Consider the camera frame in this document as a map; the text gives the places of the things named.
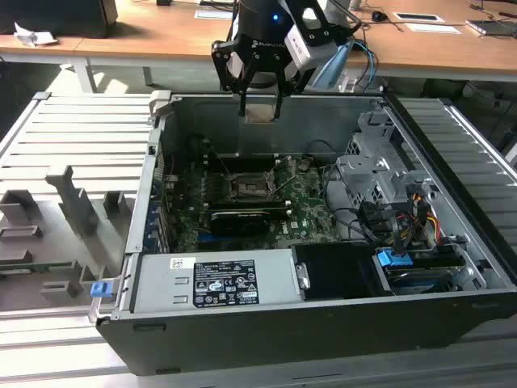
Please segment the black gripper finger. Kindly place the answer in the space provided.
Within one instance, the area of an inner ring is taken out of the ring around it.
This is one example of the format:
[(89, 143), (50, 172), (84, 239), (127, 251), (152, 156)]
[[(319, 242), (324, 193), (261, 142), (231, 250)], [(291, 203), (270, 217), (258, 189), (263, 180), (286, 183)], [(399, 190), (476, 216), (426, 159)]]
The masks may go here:
[(271, 73), (274, 76), (276, 87), (274, 118), (279, 119), (284, 97), (302, 93), (315, 69), (299, 70), (289, 54), (277, 57), (273, 65), (274, 69)]
[(246, 113), (246, 95), (250, 87), (251, 81), (258, 72), (261, 56), (258, 52), (252, 52), (247, 60), (242, 62), (240, 73), (234, 76), (228, 67), (231, 54), (235, 53), (237, 59), (239, 57), (238, 42), (216, 40), (212, 43), (212, 60), (216, 69), (216, 73), (220, 80), (220, 86), (223, 91), (231, 91), (240, 96), (240, 105), (238, 115), (243, 117)]

